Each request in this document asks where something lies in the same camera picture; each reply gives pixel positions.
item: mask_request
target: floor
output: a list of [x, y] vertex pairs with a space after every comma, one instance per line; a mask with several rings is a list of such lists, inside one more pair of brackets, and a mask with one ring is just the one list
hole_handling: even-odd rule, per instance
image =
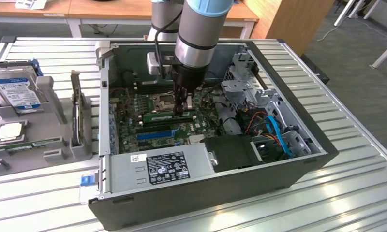
[[[387, 60], [377, 70], [368, 66], [386, 50], [387, 38], [362, 24], [364, 20], [346, 19], [339, 29], [323, 41], [316, 41], [334, 28], [336, 17], [332, 9], [306, 55], [328, 75], [334, 94], [387, 148]], [[105, 36], [113, 29], [115, 26], [108, 25], [100, 29], [104, 34], [95, 35], [93, 29], [81, 25], [84, 37]], [[119, 26], [112, 37], [141, 37], [148, 31], [149, 26]], [[36, 24], [32, 27], [0, 23], [0, 39], [5, 35], [71, 37], [67, 25]]]

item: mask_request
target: motherboard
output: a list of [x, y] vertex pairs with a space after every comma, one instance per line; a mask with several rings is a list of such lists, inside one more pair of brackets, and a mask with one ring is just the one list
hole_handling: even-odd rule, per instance
[[141, 94], [137, 88], [112, 88], [111, 130], [117, 134], [111, 149], [116, 146], [119, 153], [137, 152], [195, 144], [224, 134], [211, 91], [212, 87], [200, 88], [188, 97], [187, 111], [175, 115], [172, 92]]

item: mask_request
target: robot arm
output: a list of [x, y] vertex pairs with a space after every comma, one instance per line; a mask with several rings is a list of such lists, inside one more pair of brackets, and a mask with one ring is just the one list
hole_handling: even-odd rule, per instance
[[[151, 32], [156, 32], [159, 24], [165, 25], [175, 19], [182, 1], [152, 0], [152, 2]], [[187, 97], [203, 83], [232, 2], [232, 0], [186, 0], [180, 20], [175, 21], [163, 33], [161, 38], [171, 38], [171, 34], [175, 36], [175, 32], [179, 33], [171, 70], [176, 114], [184, 112]]]

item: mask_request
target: aluminum rail table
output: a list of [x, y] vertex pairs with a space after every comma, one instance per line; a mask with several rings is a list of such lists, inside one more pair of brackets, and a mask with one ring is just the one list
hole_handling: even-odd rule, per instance
[[[100, 39], [17, 38], [13, 43], [0, 44], [0, 61], [39, 59], [44, 74], [55, 79], [60, 98], [72, 94], [71, 70], [81, 71], [83, 92], [93, 97], [95, 154], [100, 85], [96, 40]], [[121, 232], [387, 231], [386, 149], [290, 47], [276, 40], [255, 43], [340, 154], [288, 189]], [[80, 176], [97, 166], [95, 156], [83, 162], [1, 176], [0, 231], [103, 231], [88, 206], [79, 203]]]

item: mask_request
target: warning label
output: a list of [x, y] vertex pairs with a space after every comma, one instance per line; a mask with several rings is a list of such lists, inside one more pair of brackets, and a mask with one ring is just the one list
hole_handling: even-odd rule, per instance
[[190, 178], [183, 152], [147, 157], [147, 165], [152, 185]]
[[13, 107], [32, 109], [40, 106], [37, 95], [29, 90], [27, 78], [0, 79], [0, 90]]

